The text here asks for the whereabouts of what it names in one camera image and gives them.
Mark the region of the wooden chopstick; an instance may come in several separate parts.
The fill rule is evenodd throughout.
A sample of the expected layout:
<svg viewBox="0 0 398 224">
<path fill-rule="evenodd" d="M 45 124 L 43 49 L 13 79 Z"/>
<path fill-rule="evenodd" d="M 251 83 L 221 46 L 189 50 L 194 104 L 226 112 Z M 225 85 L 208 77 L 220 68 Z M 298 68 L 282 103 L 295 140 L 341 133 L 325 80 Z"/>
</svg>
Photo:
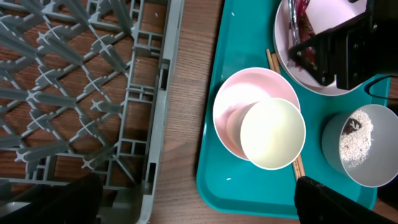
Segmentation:
<svg viewBox="0 0 398 224">
<path fill-rule="evenodd" d="M 276 54 L 272 54 L 272 55 L 271 55 L 271 58 L 272 58 L 272 63 L 273 63 L 273 65 L 274 65 L 275 71 L 276 71 L 278 74 L 281 74 L 280 67 L 279 67 L 279 62 L 278 62 L 278 59 L 277 59 Z M 299 156 L 296 158 L 296 160 L 293 161 L 292 165 L 293 165 L 294 174 L 295 174 L 295 177 L 296 177 L 297 180 L 298 180 L 300 177 L 302 177 L 302 176 L 305 175 L 305 170 L 304 170 L 304 166 L 303 166 L 303 161 L 302 161 L 302 156 L 301 156 L 301 155 L 299 155 Z"/>
<path fill-rule="evenodd" d="M 275 72 L 274 65 L 272 63 L 272 58 L 271 58 L 272 53 L 269 49 L 266 50 L 266 55 L 267 55 L 267 60 L 268 60 L 270 69 Z"/>
</svg>

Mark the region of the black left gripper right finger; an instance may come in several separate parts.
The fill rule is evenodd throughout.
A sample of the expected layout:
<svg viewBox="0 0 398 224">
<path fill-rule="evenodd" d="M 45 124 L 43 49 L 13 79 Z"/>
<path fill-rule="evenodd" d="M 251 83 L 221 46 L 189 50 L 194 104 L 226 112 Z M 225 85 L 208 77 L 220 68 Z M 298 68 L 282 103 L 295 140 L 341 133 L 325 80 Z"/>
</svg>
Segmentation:
<svg viewBox="0 0 398 224">
<path fill-rule="evenodd" d="M 297 180 L 294 204 L 301 224 L 396 224 L 307 176 Z"/>
</svg>

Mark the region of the white rice pile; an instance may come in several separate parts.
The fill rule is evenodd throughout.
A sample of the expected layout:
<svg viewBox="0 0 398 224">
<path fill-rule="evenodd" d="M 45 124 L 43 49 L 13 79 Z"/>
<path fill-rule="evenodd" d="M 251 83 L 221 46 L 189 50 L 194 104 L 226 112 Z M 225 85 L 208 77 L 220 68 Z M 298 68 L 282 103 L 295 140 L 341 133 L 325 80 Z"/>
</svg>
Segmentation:
<svg viewBox="0 0 398 224">
<path fill-rule="evenodd" d="M 368 157 L 368 151 L 372 144 L 371 133 L 374 126 L 369 115 L 363 110 L 356 110 L 349 118 L 358 120 L 362 127 L 351 134 L 341 134 L 339 151 L 341 160 L 349 168 L 354 168 L 362 164 Z"/>
</svg>

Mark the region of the red foil sauce packet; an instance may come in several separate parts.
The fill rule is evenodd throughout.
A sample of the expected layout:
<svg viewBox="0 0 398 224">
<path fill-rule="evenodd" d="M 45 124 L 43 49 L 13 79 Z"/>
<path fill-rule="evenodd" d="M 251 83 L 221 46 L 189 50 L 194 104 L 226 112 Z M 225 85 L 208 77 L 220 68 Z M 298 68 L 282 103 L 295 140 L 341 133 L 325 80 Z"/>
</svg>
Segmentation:
<svg viewBox="0 0 398 224">
<path fill-rule="evenodd" d="M 290 40 L 289 50 L 296 45 L 302 44 L 307 40 L 315 37 L 315 32 L 309 21 L 306 9 L 310 0 L 288 0 L 289 10 L 289 31 Z M 289 58 L 293 61 L 293 56 L 288 51 Z M 317 50 L 313 45 L 309 45 L 302 51 L 297 52 L 297 55 L 304 59 L 314 70 L 317 70 Z"/>
</svg>

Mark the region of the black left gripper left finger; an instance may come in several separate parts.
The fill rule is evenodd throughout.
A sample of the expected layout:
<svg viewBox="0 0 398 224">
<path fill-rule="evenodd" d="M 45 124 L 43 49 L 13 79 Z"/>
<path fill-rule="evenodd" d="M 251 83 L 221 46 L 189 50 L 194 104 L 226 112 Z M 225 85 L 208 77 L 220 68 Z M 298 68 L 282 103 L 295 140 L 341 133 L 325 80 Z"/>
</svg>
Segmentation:
<svg viewBox="0 0 398 224">
<path fill-rule="evenodd" d="M 102 196 L 101 179 L 90 173 L 59 189 L 43 193 L 39 199 L 1 217 L 1 223 L 95 223 Z"/>
</svg>

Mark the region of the pink plastic bowl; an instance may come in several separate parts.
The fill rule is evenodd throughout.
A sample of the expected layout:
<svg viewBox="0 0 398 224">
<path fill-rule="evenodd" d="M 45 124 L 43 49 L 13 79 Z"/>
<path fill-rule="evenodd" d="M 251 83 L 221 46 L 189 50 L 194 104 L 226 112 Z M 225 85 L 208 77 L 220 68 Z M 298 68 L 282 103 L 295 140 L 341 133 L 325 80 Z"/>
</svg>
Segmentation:
<svg viewBox="0 0 398 224">
<path fill-rule="evenodd" d="M 227 120 L 232 112 L 264 98 L 283 98 L 300 109 L 299 99 L 292 85 L 277 72 L 260 67 L 245 68 L 234 73 L 221 85 L 215 96 L 215 132 L 224 147 L 239 159 L 246 161 L 247 157 L 228 136 Z"/>
</svg>

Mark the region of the grey bowl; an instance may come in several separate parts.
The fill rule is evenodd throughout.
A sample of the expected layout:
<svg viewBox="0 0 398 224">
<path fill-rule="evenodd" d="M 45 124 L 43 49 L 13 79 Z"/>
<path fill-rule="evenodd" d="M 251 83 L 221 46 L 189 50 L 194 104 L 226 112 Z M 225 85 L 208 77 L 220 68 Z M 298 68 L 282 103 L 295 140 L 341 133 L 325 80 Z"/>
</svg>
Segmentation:
<svg viewBox="0 0 398 224">
<path fill-rule="evenodd" d="M 349 168 L 340 157 L 343 127 L 356 110 L 366 112 L 372 123 L 372 144 L 367 159 Z M 397 176 L 397 115 L 381 105 L 364 105 L 350 112 L 338 113 L 327 123 L 322 134 L 322 151 L 327 162 L 338 172 L 364 187 L 381 187 Z"/>
</svg>

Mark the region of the dark food scrap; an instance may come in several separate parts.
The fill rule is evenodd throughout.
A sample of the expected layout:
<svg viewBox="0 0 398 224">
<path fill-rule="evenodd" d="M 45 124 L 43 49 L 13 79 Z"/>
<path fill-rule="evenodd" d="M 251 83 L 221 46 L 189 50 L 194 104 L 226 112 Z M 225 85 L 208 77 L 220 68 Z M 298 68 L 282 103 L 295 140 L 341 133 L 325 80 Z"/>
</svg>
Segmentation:
<svg viewBox="0 0 398 224">
<path fill-rule="evenodd" d="M 349 118 L 343 128 L 342 134 L 348 135 L 353 132 L 356 132 L 357 130 L 361 129 L 362 124 L 354 119 L 354 118 Z"/>
</svg>

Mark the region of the white paper cup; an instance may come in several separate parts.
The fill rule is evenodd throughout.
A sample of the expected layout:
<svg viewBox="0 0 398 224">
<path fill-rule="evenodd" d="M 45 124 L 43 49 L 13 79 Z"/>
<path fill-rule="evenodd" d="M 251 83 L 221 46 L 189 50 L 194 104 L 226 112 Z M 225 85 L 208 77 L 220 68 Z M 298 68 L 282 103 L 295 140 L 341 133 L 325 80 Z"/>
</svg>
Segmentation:
<svg viewBox="0 0 398 224">
<path fill-rule="evenodd" d="M 293 163 L 306 139 L 300 110 L 282 98 L 266 98 L 234 111 L 226 122 L 226 132 L 247 160 L 264 170 L 279 170 Z"/>
</svg>

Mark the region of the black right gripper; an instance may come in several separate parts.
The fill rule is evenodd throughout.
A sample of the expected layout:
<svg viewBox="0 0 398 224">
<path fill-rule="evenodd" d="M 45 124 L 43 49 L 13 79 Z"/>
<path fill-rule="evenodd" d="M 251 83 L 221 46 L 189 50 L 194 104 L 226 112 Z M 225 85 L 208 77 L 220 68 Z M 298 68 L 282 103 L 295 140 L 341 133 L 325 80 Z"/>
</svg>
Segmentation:
<svg viewBox="0 0 398 224">
<path fill-rule="evenodd" d="M 377 74 L 397 76 L 397 0 L 367 1 L 365 11 L 316 34 L 294 23 L 288 56 L 320 85 L 350 90 Z"/>
</svg>

